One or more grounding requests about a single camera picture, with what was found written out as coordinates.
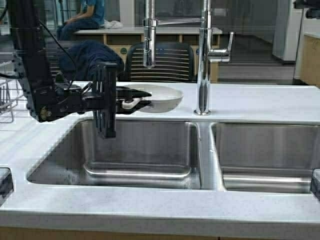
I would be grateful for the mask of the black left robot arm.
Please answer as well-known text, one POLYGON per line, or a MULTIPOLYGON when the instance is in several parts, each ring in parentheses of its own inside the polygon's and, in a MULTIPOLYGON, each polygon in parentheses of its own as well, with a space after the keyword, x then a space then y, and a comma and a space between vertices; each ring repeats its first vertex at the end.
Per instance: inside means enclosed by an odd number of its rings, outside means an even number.
POLYGON ((104 138, 116 136, 116 115, 130 115, 148 105, 151 93, 117 86, 118 64, 99 61, 85 87, 63 76, 53 77, 36 6, 32 0, 6 2, 13 43, 15 79, 38 122, 53 122, 73 113, 92 112, 95 129, 104 138))

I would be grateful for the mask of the robot base right corner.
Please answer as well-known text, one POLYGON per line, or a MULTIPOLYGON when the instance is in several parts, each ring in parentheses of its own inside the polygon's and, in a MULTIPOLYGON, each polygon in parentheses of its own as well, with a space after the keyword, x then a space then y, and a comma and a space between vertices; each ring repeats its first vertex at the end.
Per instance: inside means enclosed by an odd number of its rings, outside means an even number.
POLYGON ((320 200, 320 169, 315 168, 312 172, 311 183, 310 183, 310 192, 320 200))

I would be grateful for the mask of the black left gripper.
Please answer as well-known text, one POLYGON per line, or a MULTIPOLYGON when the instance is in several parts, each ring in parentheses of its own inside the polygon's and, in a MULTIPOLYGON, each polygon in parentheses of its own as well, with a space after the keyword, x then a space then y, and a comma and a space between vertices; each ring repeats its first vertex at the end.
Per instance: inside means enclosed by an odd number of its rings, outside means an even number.
POLYGON ((91 91, 84 94, 85 109, 93 113, 93 126, 103 139, 116 137, 116 114, 132 114, 152 102, 118 98, 146 98, 152 94, 125 86, 117 86, 118 64, 112 61, 98 62, 90 76, 91 91))

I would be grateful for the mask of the robot base left corner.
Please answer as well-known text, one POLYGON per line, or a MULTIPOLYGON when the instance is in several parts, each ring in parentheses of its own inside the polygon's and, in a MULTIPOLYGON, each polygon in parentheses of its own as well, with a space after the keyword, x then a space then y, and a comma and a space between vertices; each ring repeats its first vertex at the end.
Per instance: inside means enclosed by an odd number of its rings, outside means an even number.
POLYGON ((2 206, 7 198, 14 192, 12 172, 7 167, 0 168, 0 205, 2 206))

